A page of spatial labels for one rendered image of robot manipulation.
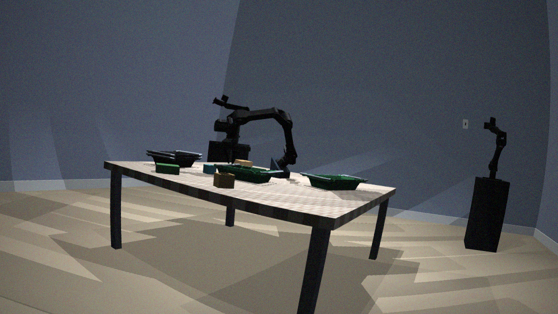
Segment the green rectangular block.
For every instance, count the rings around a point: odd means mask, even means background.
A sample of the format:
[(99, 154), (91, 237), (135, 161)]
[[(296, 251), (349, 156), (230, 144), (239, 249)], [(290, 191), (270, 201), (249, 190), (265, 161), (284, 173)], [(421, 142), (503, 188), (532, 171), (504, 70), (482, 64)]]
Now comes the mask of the green rectangular block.
[(180, 166), (175, 164), (156, 163), (155, 172), (158, 174), (179, 175)]

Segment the light blue cube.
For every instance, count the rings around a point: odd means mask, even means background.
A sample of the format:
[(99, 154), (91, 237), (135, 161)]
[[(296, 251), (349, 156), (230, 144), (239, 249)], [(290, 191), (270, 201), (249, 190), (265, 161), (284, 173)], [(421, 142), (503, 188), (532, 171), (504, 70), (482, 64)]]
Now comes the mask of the light blue cube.
[(214, 175), (217, 172), (217, 168), (212, 167), (211, 164), (203, 164), (202, 172), (207, 175)]

